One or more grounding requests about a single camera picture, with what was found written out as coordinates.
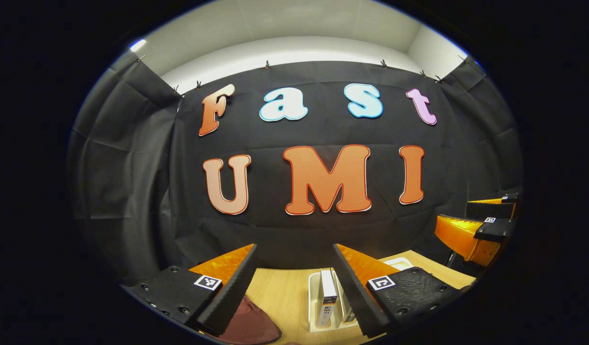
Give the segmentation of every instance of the ceiling light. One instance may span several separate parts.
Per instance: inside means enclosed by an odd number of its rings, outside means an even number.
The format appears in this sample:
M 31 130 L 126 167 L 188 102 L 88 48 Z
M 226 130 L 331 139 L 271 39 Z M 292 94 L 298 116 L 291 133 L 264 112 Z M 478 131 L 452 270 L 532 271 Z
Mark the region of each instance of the ceiling light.
M 146 44 L 146 40 L 145 39 L 140 39 L 139 41 L 137 41 L 137 43 L 133 44 L 131 46 L 131 52 L 136 52 L 138 51 L 142 46 L 144 46 Z

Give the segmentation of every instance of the wooden table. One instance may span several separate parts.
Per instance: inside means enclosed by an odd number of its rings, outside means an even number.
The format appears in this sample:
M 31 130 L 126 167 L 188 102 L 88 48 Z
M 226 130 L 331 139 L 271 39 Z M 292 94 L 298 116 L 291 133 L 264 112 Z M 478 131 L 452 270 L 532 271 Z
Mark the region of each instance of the wooden table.
M 423 268 L 454 288 L 467 286 L 475 279 L 438 264 L 414 251 L 406 251 L 380 260 L 386 261 L 397 257 L 408 259 L 414 266 Z M 258 268 L 256 270 L 246 295 L 264 310 L 282 330 L 282 337 L 272 345 L 283 345 L 290 341 L 301 345 L 358 345 L 370 341 L 371 339 L 362 335 L 358 325 L 340 330 L 308 332 L 307 284 L 308 277 L 316 272 L 319 272 L 319 269 Z

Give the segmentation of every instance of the pink letter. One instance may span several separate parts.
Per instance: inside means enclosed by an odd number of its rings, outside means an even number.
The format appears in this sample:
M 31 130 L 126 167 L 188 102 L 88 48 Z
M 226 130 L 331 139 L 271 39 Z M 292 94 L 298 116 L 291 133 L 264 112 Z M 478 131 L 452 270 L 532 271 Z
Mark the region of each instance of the pink letter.
M 417 88 L 412 88 L 406 92 L 406 96 L 413 100 L 413 104 L 416 106 L 416 111 L 426 124 L 432 126 L 437 123 L 437 118 L 435 115 L 431 114 L 429 109 L 426 107 L 426 105 L 429 104 L 429 99 L 420 94 L 420 91 L 418 91 Z

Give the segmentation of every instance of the black fabric backdrop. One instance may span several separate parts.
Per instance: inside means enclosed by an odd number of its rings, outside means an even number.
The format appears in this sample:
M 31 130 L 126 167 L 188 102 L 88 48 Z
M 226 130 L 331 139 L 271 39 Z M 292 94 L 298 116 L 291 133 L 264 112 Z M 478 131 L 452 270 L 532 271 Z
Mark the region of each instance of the black fabric backdrop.
M 117 278 L 147 277 L 167 265 L 194 266 L 252 242 L 261 266 L 318 268 L 335 242 L 373 257 L 413 249 L 444 263 L 450 250 L 434 236 L 437 214 L 461 217 L 468 199 L 520 191 L 522 161 L 513 118 L 485 73 L 461 64 L 446 83 L 382 66 L 316 61 L 259 68 L 202 85 L 182 99 L 127 53 L 97 82 L 78 115 L 69 146 L 74 214 L 87 241 Z M 235 93 L 220 126 L 198 136 L 201 101 L 232 83 Z M 349 83 L 368 83 L 381 96 L 378 118 L 355 118 L 343 96 Z M 308 114 L 298 121 L 264 122 L 264 95 L 277 88 L 303 92 Z M 418 116 L 405 92 L 430 100 L 437 124 Z M 333 206 L 289 216 L 292 146 L 312 146 L 330 169 L 340 149 L 363 144 L 366 212 Z M 404 164 L 399 148 L 424 149 L 424 199 L 401 205 Z M 229 157 L 251 156 L 249 204 L 237 216 L 214 209 L 203 161 L 222 159 L 222 191 L 233 198 Z M 316 201 L 310 194 L 310 202 Z

